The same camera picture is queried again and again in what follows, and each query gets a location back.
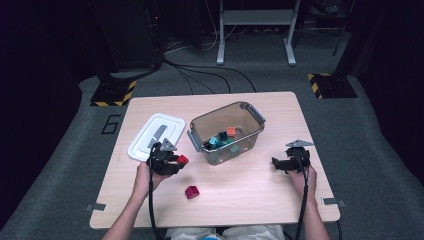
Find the person's left hand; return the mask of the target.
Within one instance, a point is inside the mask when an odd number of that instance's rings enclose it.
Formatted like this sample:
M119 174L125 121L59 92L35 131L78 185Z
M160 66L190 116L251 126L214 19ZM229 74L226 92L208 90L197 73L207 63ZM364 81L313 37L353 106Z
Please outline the person's left hand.
M149 193L150 182L153 182L153 189L156 189L166 176L154 173L150 175L150 168L145 162L137 167L137 174L133 186L132 196L137 200L144 200Z

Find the person's lap in white trousers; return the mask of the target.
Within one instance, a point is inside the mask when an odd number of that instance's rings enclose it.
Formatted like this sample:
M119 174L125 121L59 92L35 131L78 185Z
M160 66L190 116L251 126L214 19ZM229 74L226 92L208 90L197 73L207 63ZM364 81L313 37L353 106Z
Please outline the person's lap in white trousers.
M209 227L170 228L166 237L170 240L285 240L281 225L230 227L221 233Z

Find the black equipment cabinet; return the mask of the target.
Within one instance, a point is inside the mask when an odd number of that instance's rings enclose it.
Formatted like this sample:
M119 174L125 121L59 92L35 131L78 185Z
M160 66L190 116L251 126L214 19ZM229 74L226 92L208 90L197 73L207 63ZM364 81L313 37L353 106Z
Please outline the black equipment cabinet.
M155 0L90 0L118 70L153 68L162 58Z

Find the transparent brown plastic box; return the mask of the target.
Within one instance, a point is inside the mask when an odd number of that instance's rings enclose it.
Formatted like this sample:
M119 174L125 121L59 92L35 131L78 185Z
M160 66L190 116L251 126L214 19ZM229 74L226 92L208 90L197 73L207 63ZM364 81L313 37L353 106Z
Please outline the transparent brown plastic box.
M194 118L190 122L187 134L197 152L201 152L211 165L218 165L252 149L257 137L265 128L265 118L250 103L238 101ZM228 127L236 128L232 144L219 139L219 132L226 132ZM215 149L209 140L218 139Z

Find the white metal table frame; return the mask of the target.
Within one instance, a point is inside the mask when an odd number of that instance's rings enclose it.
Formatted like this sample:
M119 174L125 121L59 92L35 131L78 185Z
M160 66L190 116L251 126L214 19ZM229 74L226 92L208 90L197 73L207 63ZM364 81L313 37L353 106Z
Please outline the white metal table frame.
M216 63L224 64L225 57L225 26L288 26L288 35L283 39L287 61L290 66L296 65L292 46L292 38L297 22L301 0L295 0L291 9L278 10L225 10L224 0L219 1L219 46Z

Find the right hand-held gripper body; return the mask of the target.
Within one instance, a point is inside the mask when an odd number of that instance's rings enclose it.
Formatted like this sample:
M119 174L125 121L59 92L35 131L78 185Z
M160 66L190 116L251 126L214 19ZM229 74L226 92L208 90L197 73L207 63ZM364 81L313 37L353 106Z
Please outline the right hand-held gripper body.
M306 146L313 146L313 143L297 139L287 144L288 149L293 149L294 156L288 157L292 166L290 171L302 172L310 166L310 152Z

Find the yellow-black striped stand base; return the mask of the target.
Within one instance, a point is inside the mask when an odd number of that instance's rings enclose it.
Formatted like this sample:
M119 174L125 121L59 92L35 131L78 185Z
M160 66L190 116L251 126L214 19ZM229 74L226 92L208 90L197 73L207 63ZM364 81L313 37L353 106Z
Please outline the yellow-black striped stand base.
M308 74L316 98L356 98L357 94L346 78L337 78L328 73Z
M94 92L91 106L124 106L132 96L136 81L113 81L110 84L100 83Z

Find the white plastic box lid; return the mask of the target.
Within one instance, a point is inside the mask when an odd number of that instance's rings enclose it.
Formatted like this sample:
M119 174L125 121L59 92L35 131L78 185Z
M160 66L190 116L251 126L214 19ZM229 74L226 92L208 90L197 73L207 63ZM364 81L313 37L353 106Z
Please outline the white plastic box lid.
M153 114L128 147L128 156L138 161L146 161L153 144L162 143L165 139L176 146L185 125L181 118L163 113Z

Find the person's right hand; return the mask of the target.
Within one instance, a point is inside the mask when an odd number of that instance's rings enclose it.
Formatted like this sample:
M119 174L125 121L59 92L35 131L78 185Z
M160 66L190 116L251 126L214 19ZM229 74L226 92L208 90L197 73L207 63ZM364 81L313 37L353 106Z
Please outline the person's right hand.
M288 172L292 184L300 198L304 196L304 189L308 187L307 200L315 199L317 173L312 166L309 166L305 172Z

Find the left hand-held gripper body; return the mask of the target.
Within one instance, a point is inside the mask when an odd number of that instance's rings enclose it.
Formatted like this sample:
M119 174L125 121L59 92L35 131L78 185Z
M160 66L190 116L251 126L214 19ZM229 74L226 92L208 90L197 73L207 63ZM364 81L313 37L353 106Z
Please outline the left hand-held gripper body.
M173 171L171 164L177 164L177 159L172 160L171 156L177 148L165 138L162 142L156 142L150 149L149 158L146 164L149 168L159 175L173 175L177 172Z

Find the black stand post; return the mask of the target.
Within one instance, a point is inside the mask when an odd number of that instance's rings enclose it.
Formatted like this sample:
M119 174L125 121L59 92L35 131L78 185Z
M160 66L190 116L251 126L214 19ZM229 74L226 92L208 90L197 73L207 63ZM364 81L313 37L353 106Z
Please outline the black stand post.
M358 39L351 38L340 58L340 61L334 71L338 78L345 78L348 75L358 76L360 74L360 53L362 43Z

